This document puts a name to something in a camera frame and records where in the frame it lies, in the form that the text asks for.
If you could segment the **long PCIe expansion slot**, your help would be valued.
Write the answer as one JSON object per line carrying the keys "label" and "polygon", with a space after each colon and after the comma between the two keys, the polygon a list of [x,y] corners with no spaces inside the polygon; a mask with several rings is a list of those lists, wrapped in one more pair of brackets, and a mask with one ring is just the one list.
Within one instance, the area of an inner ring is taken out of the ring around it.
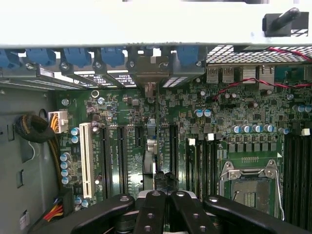
{"label": "long PCIe expansion slot", "polygon": [[100,129],[100,149],[102,155],[103,197],[104,199],[108,199],[112,197],[113,192],[111,152],[108,127],[101,127]]}
{"label": "long PCIe expansion slot", "polygon": [[127,174],[127,140],[125,126],[117,127],[117,149],[119,166],[119,187],[122,194],[128,193],[128,174]]}
{"label": "long PCIe expansion slot", "polygon": [[178,126],[169,126],[170,171],[178,177]]}

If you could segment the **socket locking lever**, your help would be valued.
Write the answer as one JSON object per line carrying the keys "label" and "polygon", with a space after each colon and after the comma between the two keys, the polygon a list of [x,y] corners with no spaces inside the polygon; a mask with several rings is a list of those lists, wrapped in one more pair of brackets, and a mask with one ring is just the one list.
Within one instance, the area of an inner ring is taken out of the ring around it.
{"label": "socket locking lever", "polygon": [[279,172],[278,170],[275,171],[275,183],[276,183],[276,189],[278,194],[278,202],[279,202],[279,208],[281,213],[281,219],[285,220],[285,212],[282,206],[282,194],[281,194],[281,187],[280,187],[280,178],[279,178]]}

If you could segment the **short PCIe expansion slot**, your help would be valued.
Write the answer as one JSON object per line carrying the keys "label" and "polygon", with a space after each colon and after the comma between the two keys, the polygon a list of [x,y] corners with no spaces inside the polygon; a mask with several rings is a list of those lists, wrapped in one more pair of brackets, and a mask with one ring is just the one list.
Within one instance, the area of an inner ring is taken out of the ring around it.
{"label": "short PCIe expansion slot", "polygon": [[142,147],[144,137],[143,126],[135,126],[135,145],[136,147]]}

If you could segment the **green motherboard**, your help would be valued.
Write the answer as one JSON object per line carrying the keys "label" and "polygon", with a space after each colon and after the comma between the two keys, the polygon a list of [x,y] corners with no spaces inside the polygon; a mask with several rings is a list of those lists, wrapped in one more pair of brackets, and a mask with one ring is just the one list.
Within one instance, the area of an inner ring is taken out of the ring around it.
{"label": "green motherboard", "polygon": [[[288,223],[312,232],[312,65],[275,66],[274,83],[259,80],[256,67],[255,84],[244,84],[236,77],[234,82],[207,83],[207,76],[176,86],[176,79],[159,88],[160,170],[168,174],[166,193],[176,190],[193,192],[199,201],[199,141],[217,143],[217,192],[219,177],[226,161],[235,167],[261,167],[269,159],[277,163],[284,208],[285,136],[292,136],[292,175],[290,188],[290,221]],[[259,90],[259,84],[273,86],[273,90]],[[103,197],[102,155],[100,129],[109,128],[112,166],[112,197],[121,194],[117,149],[117,127],[125,126],[127,140],[128,193],[133,198],[145,190],[155,190],[155,175],[143,174],[143,156],[146,149],[143,92],[138,89],[94,89],[62,91],[57,95],[58,108],[68,113],[68,132],[60,140],[60,170],[63,185],[71,192],[63,210],[79,212],[106,199]],[[83,197],[79,125],[91,123],[95,194],[93,199]],[[178,126],[178,177],[170,171],[169,126]],[[135,126],[144,130],[142,147],[135,145]],[[302,220],[302,146],[303,138],[311,137],[310,190],[308,218]],[[300,138],[300,179],[298,222],[293,221],[294,149],[295,138]]]}

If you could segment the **CPU socket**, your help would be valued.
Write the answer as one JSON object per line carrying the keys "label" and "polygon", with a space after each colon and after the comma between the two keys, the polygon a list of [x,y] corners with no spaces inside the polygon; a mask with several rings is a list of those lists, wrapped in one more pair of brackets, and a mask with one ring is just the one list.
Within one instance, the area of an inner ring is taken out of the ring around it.
{"label": "CPU socket", "polygon": [[231,161],[223,165],[219,177],[218,194],[281,219],[274,159],[261,167],[235,167]]}

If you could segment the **black open PC case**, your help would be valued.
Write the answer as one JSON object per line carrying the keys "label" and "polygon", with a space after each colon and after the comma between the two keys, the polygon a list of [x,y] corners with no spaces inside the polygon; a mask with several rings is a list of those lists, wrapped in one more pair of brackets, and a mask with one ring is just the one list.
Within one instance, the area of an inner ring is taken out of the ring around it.
{"label": "black open PC case", "polygon": [[[309,12],[308,32],[265,37],[268,13],[296,7]],[[179,70],[177,47],[199,46],[198,68]],[[92,64],[70,64],[64,48],[87,48]],[[123,47],[125,63],[111,67],[102,47]],[[54,66],[30,61],[26,49],[52,49]],[[312,0],[0,0],[0,49],[18,54],[19,68],[0,67],[0,234],[70,234],[71,189],[60,170],[61,134],[48,113],[61,111],[62,91],[141,88],[135,83],[139,56],[167,57],[176,86],[206,76],[208,67],[312,65]],[[170,227],[167,194],[163,234]]]}

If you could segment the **silver USB port housing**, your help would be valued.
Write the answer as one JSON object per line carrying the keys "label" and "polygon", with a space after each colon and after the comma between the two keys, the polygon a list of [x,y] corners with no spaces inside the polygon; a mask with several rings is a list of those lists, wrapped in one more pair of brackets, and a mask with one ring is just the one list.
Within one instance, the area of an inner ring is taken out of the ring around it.
{"label": "silver USB port housing", "polygon": [[207,68],[207,83],[218,84],[219,83],[219,68],[208,67]]}
{"label": "silver USB port housing", "polygon": [[233,83],[234,82],[234,68],[224,67],[222,69],[222,82]]}

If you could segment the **black case lock latch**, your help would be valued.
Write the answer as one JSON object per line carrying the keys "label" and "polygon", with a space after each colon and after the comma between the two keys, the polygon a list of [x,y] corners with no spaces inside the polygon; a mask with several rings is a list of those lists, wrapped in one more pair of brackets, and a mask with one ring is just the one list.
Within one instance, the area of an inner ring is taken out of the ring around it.
{"label": "black case lock latch", "polygon": [[309,12],[293,7],[284,13],[268,13],[262,20],[265,37],[290,37],[308,32]]}

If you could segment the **silver rear port housing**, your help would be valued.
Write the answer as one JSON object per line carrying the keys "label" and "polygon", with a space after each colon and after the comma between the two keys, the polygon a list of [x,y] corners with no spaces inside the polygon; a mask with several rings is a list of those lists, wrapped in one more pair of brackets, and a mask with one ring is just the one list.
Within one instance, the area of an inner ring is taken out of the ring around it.
{"label": "silver rear port housing", "polygon": [[[273,84],[274,83],[274,67],[269,65],[259,66],[259,80]],[[274,87],[264,83],[259,84],[259,90],[273,90]]]}
{"label": "silver rear port housing", "polygon": [[255,84],[256,67],[255,66],[243,66],[242,79],[244,84]]}

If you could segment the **white PCI expansion slot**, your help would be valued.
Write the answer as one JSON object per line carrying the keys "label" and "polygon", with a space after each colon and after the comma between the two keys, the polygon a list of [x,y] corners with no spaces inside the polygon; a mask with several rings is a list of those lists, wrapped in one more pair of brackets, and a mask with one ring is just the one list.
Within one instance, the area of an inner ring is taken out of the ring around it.
{"label": "white PCI expansion slot", "polygon": [[83,197],[93,199],[95,194],[95,176],[91,123],[85,122],[79,125],[79,138]]}

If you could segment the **white motherboard power connector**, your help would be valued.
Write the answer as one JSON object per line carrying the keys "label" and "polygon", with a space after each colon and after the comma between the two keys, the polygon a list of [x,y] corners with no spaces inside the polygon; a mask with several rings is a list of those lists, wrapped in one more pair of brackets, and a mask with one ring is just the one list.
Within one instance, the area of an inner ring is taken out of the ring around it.
{"label": "white motherboard power connector", "polygon": [[68,113],[67,111],[54,111],[48,113],[49,126],[55,134],[68,132]]}

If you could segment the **blue card retention clip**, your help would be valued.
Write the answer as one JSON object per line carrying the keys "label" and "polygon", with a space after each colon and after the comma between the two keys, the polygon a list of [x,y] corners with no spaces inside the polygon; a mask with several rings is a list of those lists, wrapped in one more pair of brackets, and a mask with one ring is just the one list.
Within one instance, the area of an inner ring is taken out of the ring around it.
{"label": "blue card retention clip", "polygon": [[92,64],[92,57],[87,48],[69,47],[63,50],[66,60],[72,65],[83,68]]}
{"label": "blue card retention clip", "polygon": [[26,49],[26,55],[30,61],[42,66],[54,66],[56,64],[56,54],[52,49]]}
{"label": "blue card retention clip", "polygon": [[125,63],[123,47],[102,47],[100,52],[102,61],[111,67],[122,66]]}
{"label": "blue card retention clip", "polygon": [[177,47],[176,50],[177,59],[178,59],[178,68],[179,70],[186,68],[198,68],[201,66],[201,63],[198,65],[198,53],[199,46],[195,45],[183,45]]}
{"label": "blue card retention clip", "polygon": [[14,51],[8,49],[0,49],[0,67],[1,68],[19,68],[20,58]]}

